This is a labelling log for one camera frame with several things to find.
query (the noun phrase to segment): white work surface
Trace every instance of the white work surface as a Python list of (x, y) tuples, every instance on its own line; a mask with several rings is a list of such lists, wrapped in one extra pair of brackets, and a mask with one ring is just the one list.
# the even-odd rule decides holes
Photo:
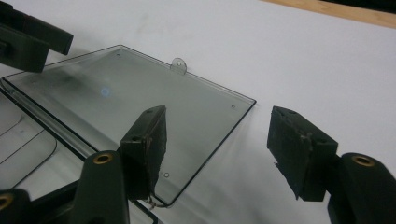
[[(177, 202), (154, 209), (164, 223), (330, 223), (328, 196), (296, 201), (274, 166), (273, 105), (316, 124), (338, 155), (367, 154), (396, 175), (396, 30), (252, 0), (7, 2), (74, 35), (69, 55), (52, 52), (47, 63), (122, 44), (182, 58), (191, 73), (257, 100)], [(0, 66), (1, 76), (15, 71)], [(60, 164), (50, 164), (53, 186), (79, 175)]]

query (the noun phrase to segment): clear acrylic sheet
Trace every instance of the clear acrylic sheet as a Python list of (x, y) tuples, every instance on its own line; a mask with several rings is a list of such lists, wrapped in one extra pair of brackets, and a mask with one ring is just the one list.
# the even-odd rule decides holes
[(11, 189), (52, 155), (56, 140), (0, 94), (0, 189)]
[(148, 108), (165, 105), (167, 150), (155, 189), (175, 201), (255, 101), (124, 46), (5, 77), (43, 111), (92, 145), (116, 150)]

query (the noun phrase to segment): wooden edge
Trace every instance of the wooden edge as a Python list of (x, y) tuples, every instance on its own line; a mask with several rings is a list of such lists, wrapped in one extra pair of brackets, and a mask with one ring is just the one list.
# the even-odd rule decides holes
[(340, 17), (353, 21), (362, 21), (374, 25), (396, 29), (396, 14), (375, 11), (360, 7), (350, 7), (318, 0), (261, 0), (287, 7)]

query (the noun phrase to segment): brass rivet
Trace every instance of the brass rivet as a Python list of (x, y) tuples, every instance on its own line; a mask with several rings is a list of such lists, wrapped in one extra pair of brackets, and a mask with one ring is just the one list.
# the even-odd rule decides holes
[(372, 167), (375, 165), (373, 160), (363, 156), (353, 156), (352, 160), (362, 166)]
[(13, 200), (14, 196), (10, 193), (0, 195), (0, 211), (7, 208)]
[(110, 162), (111, 160), (113, 160), (113, 155), (111, 155), (110, 153), (102, 153), (97, 155), (95, 159), (93, 159), (93, 163), (100, 165)]

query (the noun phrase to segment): clamp jaw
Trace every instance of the clamp jaw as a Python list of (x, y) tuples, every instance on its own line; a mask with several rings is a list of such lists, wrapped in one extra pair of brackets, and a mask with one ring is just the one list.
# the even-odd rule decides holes
[(73, 36), (0, 1), (0, 63), (41, 72), (49, 49), (67, 55)]

